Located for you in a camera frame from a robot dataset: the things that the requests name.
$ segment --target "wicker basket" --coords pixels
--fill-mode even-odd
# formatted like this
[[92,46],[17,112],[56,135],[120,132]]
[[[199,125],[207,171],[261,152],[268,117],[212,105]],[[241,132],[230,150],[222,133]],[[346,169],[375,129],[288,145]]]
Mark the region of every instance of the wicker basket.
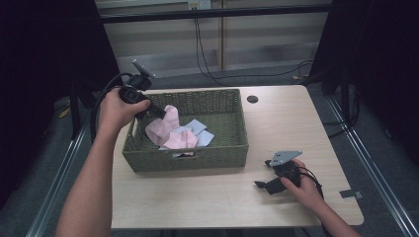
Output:
[[[244,167],[247,142],[240,91],[207,90],[147,95],[156,106],[175,106],[180,125],[197,119],[214,134],[207,147],[158,150],[146,135],[145,127],[156,117],[147,114],[133,120],[126,135],[123,155],[135,171],[170,171],[205,168]],[[190,157],[174,158],[172,154],[194,152]]]

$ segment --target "pink cloth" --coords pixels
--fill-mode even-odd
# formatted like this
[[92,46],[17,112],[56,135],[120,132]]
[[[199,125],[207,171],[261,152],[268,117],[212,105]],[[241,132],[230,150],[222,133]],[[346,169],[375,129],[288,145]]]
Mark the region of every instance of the pink cloth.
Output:
[[180,127],[178,110],[173,106],[166,106],[166,116],[157,118],[146,128],[145,133],[156,145],[170,149],[194,148],[197,137],[190,130],[173,131]]

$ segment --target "hand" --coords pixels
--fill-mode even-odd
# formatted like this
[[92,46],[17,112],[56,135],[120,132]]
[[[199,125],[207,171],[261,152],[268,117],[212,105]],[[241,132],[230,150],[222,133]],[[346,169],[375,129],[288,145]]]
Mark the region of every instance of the hand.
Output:
[[127,104],[120,98],[120,88],[112,89],[101,104],[99,115],[99,130],[105,128],[107,131],[119,132],[126,126],[133,117],[150,106],[149,100],[136,104]]
[[[304,163],[298,159],[293,159],[293,161],[299,166],[304,167]],[[305,169],[299,169],[302,173],[307,173]],[[325,204],[323,198],[318,192],[313,181],[307,176],[300,176],[300,187],[296,187],[293,182],[291,182],[286,177],[281,177],[281,182],[283,185],[296,197],[296,199],[304,205],[306,208],[314,210],[315,207],[319,207],[322,204]]]

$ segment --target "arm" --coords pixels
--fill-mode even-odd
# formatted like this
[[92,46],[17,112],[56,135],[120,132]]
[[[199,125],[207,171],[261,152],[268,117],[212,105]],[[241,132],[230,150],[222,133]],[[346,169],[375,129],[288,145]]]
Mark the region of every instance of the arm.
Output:
[[[293,160],[299,167],[305,167],[299,160]],[[317,216],[332,236],[360,236],[323,200],[315,184],[308,177],[301,176],[299,188],[285,177],[281,177],[281,182],[303,206]]]
[[101,104],[99,128],[89,155],[65,201],[56,236],[110,236],[112,222],[112,168],[121,128],[150,102],[124,103],[118,89]]

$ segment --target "light wood tabletop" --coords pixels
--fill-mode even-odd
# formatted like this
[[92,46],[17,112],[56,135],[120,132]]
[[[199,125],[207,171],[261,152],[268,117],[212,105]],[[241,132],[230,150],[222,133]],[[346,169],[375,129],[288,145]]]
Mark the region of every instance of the light wood tabletop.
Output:
[[[156,90],[145,94],[192,90]],[[287,191],[270,196],[254,181],[276,178],[264,161],[275,151],[300,150],[327,203],[350,225],[364,217],[342,167],[302,86],[239,87],[249,142],[244,168],[134,173],[122,154],[127,126],[115,149],[113,228],[261,228],[319,225]],[[259,101],[251,104],[247,97]]]

